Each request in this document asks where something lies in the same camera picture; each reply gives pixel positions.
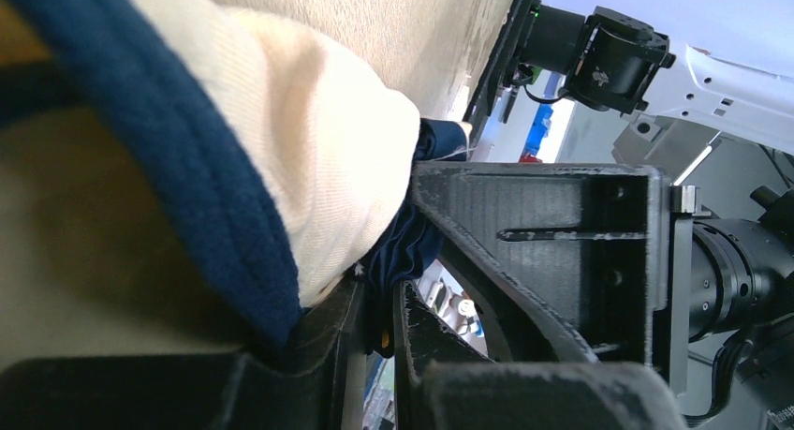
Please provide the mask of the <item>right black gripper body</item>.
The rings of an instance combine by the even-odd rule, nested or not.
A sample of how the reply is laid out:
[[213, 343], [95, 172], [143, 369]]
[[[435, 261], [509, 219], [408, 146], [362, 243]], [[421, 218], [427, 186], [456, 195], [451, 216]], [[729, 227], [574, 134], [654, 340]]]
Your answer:
[[654, 367], [675, 394], [686, 391], [688, 347], [728, 339], [712, 361], [706, 411], [684, 416], [698, 428], [747, 387], [778, 429], [793, 426], [793, 192], [762, 185], [751, 194], [755, 221], [712, 216], [692, 185], [671, 189], [667, 301], [654, 317]]

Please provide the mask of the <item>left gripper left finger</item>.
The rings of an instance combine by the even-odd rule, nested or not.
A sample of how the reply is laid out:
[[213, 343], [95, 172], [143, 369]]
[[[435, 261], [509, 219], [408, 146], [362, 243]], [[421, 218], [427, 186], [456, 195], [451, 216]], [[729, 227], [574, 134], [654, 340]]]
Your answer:
[[346, 281], [283, 352], [44, 358], [1, 375], [5, 429], [357, 429], [364, 288]]

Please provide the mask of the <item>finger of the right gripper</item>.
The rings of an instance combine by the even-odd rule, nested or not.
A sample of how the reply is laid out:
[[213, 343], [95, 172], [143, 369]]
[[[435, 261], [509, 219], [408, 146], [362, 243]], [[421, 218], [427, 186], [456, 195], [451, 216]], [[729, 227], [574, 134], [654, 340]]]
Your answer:
[[424, 161], [411, 198], [446, 236], [498, 362], [653, 360], [669, 181], [616, 164]]

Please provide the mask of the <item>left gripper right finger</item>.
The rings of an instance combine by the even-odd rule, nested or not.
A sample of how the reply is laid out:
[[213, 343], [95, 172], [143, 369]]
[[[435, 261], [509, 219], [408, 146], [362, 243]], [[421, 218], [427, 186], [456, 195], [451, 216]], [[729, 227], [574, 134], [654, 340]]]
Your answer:
[[392, 293], [399, 429], [683, 429], [666, 383], [635, 363], [495, 363], [416, 286]]

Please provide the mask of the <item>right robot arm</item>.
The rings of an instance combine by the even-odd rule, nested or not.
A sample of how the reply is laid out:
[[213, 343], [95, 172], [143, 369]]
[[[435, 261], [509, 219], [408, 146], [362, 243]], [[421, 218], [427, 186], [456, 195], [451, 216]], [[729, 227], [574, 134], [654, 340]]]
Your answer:
[[[712, 57], [599, 7], [536, 5], [522, 61], [565, 77], [592, 109], [731, 130], [793, 126], [793, 84]], [[749, 382], [771, 422], [793, 425], [793, 195], [761, 186], [754, 222], [707, 217], [660, 171], [618, 165], [426, 162], [416, 199], [462, 261], [490, 356], [607, 356], [658, 368], [728, 333], [713, 369]]]

